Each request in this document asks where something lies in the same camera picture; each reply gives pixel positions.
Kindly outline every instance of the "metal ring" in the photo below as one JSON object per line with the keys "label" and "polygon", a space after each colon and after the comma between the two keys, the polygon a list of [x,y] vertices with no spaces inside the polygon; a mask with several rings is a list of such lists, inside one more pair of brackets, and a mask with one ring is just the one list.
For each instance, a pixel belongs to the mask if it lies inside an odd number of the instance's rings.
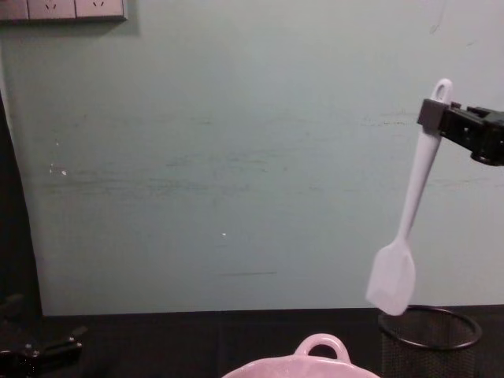
{"label": "metal ring", "polygon": [[458,344],[455,346],[436,346],[436,345],[425,345],[421,343],[415,343],[414,341],[407,340],[402,338],[397,334],[397,332],[393,332],[390,329],[387,328],[387,323],[385,321],[385,317],[387,316],[385,313],[380,314],[378,317],[378,325],[380,327],[380,330],[387,335],[388,337],[399,341],[400,343],[405,343],[411,347],[415,347],[418,349],[425,349],[425,350],[437,350],[437,351],[444,351],[444,352],[451,352],[451,351],[456,351],[456,350],[463,350],[467,349],[469,347],[472,347],[476,343],[478,343],[481,339],[481,336],[483,335],[483,331],[481,330],[481,327],[470,317],[467,317],[466,315],[461,315],[458,313],[454,313],[452,311],[449,311],[447,309],[440,309],[439,307],[431,307],[431,306],[409,306],[407,311],[425,311],[425,312],[435,312],[435,313],[443,313],[445,315],[450,315],[452,317],[455,317],[464,323],[466,323],[474,332],[474,339],[471,341],[468,341],[467,343],[462,343]]}

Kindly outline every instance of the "light green wall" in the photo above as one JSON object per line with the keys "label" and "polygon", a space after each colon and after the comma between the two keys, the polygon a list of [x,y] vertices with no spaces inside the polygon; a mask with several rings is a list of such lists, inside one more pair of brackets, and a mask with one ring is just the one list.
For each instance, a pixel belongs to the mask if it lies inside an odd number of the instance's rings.
{"label": "light green wall", "polygon": [[[504,3],[444,4],[142,0],[4,28],[45,313],[367,306],[421,99],[446,76],[504,107]],[[503,186],[441,146],[415,302],[504,302]]]}

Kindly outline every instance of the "power socket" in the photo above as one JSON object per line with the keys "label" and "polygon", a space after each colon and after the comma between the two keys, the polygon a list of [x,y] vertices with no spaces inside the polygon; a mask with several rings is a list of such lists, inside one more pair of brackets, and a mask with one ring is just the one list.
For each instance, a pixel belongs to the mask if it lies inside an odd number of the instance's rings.
{"label": "power socket", "polygon": [[76,18],[74,0],[28,0],[30,20],[68,20]]}
{"label": "power socket", "polygon": [[76,0],[77,17],[125,20],[125,2],[123,0]]}
{"label": "power socket", "polygon": [[27,20],[26,0],[0,0],[0,20]]}

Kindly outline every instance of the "pink bowl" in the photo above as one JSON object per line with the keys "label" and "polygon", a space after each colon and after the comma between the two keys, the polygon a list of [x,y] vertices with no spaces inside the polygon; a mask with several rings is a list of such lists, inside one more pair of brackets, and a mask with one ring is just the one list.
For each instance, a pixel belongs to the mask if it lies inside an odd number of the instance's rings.
{"label": "pink bowl", "polygon": [[[309,356],[317,345],[331,347],[337,359]],[[230,372],[224,378],[379,378],[352,365],[343,343],[333,335],[312,335],[291,356],[265,358]]]}

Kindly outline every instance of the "silicone spatula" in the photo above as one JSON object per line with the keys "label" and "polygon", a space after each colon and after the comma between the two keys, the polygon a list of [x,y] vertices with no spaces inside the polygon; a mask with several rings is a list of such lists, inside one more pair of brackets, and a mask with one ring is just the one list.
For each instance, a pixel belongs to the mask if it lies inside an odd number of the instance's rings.
{"label": "silicone spatula", "polygon": [[[452,94],[453,84],[442,79],[431,99],[450,104]],[[437,130],[421,129],[398,234],[391,244],[378,251],[372,266],[366,299],[389,315],[401,315],[413,295],[416,273],[408,238],[440,142]]]}

